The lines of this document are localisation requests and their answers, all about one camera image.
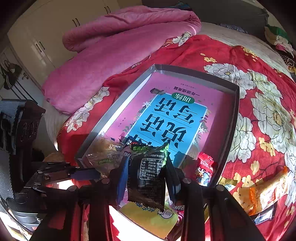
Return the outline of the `clear walnut pastry packet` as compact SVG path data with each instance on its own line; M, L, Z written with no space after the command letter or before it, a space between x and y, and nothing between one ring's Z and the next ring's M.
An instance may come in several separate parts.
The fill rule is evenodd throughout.
M87 154L86 158L101 176L105 178L109 176L111 170L119 167L123 153L118 151L96 152Z

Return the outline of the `black green pea packet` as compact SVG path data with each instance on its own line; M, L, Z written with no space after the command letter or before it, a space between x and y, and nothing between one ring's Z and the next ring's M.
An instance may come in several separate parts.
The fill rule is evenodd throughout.
M130 149L132 152L128 166L128 201L163 211L169 144L153 147L132 143Z

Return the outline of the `clear meat floss cake packet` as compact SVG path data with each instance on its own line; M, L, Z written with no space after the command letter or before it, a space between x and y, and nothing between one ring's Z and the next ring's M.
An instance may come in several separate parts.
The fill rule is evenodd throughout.
M121 143L99 136L99 138L92 143L90 152L103 153L108 151L121 151L122 149L123 145Z

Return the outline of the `red panda snack packet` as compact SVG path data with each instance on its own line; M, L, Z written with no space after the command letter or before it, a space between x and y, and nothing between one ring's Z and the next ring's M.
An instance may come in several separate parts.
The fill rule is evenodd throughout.
M201 186L208 186L216 170L217 163L213 158L210 155L201 152L196 161L196 169L194 173L196 182Z

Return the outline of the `yellow green snack packet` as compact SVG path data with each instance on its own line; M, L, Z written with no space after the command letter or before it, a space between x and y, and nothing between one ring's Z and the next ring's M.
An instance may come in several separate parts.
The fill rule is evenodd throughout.
M165 204L163 211L144 206L141 203L128 202L120 210L127 218L159 238L166 238L174 226L179 223L179 215Z

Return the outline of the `yellow wafer stick packet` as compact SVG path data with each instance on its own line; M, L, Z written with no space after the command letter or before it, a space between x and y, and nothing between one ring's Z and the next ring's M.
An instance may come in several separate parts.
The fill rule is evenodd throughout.
M220 177L218 181L218 185L224 186L229 192L232 191L236 185L237 185L237 180L225 178L225 177Z

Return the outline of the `orange rice cracker packet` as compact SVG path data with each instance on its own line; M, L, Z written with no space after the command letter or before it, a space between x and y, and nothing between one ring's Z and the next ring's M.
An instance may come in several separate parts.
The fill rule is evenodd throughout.
M260 181L251 187L239 187L233 197L249 216L259 214L287 194L288 170L287 166L284 166L267 181Z

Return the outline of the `snickers bar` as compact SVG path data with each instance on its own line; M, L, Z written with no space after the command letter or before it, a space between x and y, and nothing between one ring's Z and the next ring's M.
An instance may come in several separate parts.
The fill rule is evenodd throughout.
M252 215L252 216L250 216L250 218L252 219L252 221L254 222L255 225L259 225L259 224L264 223L266 221L270 221L275 216L276 208L277 208L277 203L274 203L272 206L270 206L266 210L264 210L258 214Z

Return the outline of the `grey tray with pink book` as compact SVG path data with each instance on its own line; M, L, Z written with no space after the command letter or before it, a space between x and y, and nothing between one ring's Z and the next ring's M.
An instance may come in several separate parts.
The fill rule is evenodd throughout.
M75 158L84 162L92 143L102 134L133 138L153 147L169 144L175 168L194 149L203 124L210 125L202 140L217 162L212 188L223 172L232 145L239 110L240 88L220 77L171 65L151 66L138 77L97 122ZM182 240L204 240L204 201L207 187L182 179L185 221Z

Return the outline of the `red floral quilt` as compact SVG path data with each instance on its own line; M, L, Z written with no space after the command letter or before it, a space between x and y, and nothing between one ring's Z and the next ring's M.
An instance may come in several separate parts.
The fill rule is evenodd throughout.
M153 64L203 71L240 87L238 121L223 176L237 180L233 196L242 203L243 188L266 182L287 167L287 191L275 217L258 227L266 240L280 240L295 224L295 83L246 45L229 46L206 35L193 36L183 45L168 39L154 53L109 77L95 98L63 124L57 143L66 160L74 162L112 102Z

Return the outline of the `pink blanket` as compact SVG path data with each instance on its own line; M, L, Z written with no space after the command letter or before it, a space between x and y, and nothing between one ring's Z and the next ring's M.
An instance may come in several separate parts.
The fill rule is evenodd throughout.
M157 51L167 39L196 35L201 21L192 11L132 6L73 28L63 35L75 56L50 73L44 98L69 115L88 102L107 78Z

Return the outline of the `cream wardrobe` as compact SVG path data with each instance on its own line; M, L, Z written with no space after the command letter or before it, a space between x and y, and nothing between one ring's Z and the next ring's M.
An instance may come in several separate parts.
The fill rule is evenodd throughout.
M119 8L117 1L36 1L15 21L8 38L31 77L43 85L52 71L76 55L64 47L63 35Z

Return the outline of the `beige bed sheet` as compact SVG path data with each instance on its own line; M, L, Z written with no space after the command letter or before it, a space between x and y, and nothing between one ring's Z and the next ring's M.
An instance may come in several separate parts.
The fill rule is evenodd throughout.
M201 31L198 34L207 35L210 38L220 41L229 46L243 46L251 50L267 65L269 65L273 69L282 72L293 81L291 74L288 71L288 68L281 56L268 44L253 35L245 34L236 30L231 30L219 25L206 22L202 22Z

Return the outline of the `folded clothes pile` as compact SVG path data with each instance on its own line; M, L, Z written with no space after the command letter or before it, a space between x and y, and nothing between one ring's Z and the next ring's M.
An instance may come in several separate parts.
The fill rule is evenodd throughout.
M267 42L281 56L288 71L295 74L295 49L287 33L279 27L267 25L264 27L264 35Z

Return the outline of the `dark headboard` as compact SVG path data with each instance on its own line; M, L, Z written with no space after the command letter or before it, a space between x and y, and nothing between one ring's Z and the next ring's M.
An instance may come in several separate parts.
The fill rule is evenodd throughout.
M172 8L181 3L203 22L234 25L259 39L265 39L267 10L245 1L142 1L143 5L150 8Z

